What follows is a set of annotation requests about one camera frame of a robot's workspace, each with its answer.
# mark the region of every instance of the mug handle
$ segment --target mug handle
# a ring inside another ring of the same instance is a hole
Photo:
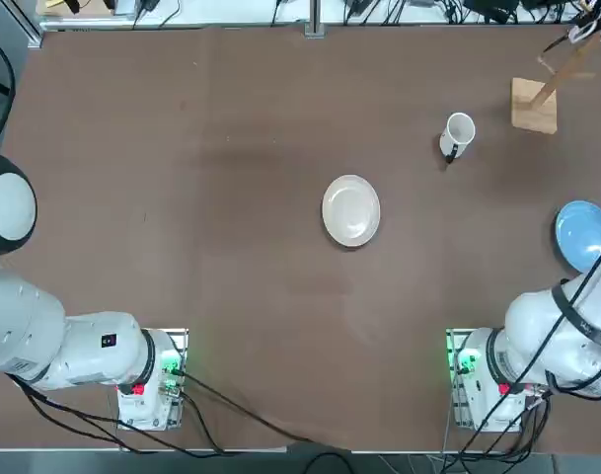
[[[457,154],[458,154],[458,145],[456,143],[454,143],[454,146],[451,147],[451,153],[449,154],[449,156],[445,156],[445,158],[447,159],[448,165],[451,165],[454,162]]]

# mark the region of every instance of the wooden stand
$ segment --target wooden stand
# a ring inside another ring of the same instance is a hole
[[[513,77],[510,120],[513,126],[527,130],[557,131],[557,88],[580,66],[585,55],[598,45],[601,34],[592,35],[547,82]]]

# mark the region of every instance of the blue bowl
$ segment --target blue bowl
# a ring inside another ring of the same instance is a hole
[[[557,216],[556,234],[569,264],[588,272],[601,255],[601,208],[586,200],[566,204]]]

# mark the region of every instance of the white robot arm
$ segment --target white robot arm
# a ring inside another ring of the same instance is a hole
[[[554,288],[524,293],[508,308],[501,330],[481,328],[465,342],[471,369],[462,370],[469,409],[476,428],[487,413],[526,369],[548,333],[564,313],[567,303],[587,274]],[[517,393],[507,396],[484,431],[500,431],[525,405],[525,387],[556,390],[595,380],[576,393],[601,397],[601,261],[594,274],[526,376]]]
[[[0,371],[39,390],[116,385],[123,421],[164,430],[179,418],[170,416],[178,380],[169,369],[180,365],[164,331],[141,329],[126,313],[66,317],[54,296],[0,268]]]

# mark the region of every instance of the table surface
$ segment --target table surface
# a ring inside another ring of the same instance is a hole
[[[3,264],[70,315],[189,327],[190,371],[301,435],[439,450],[445,328],[500,326],[519,293],[569,276],[553,217],[571,199],[601,205],[601,49],[587,61],[594,79],[558,91],[556,135],[510,125],[511,78],[546,79],[536,54],[561,32],[48,35],[4,144],[37,190],[38,226]],[[456,111],[478,134],[446,169],[438,134]],[[320,219],[324,190],[348,173],[382,206],[355,252]],[[222,445],[286,443],[192,394]],[[51,395],[115,414],[112,388]],[[452,429],[449,445],[467,435]],[[190,415],[166,437],[205,446]],[[105,446],[40,419],[0,374],[6,447]],[[601,404],[557,397],[539,449],[601,453]]]

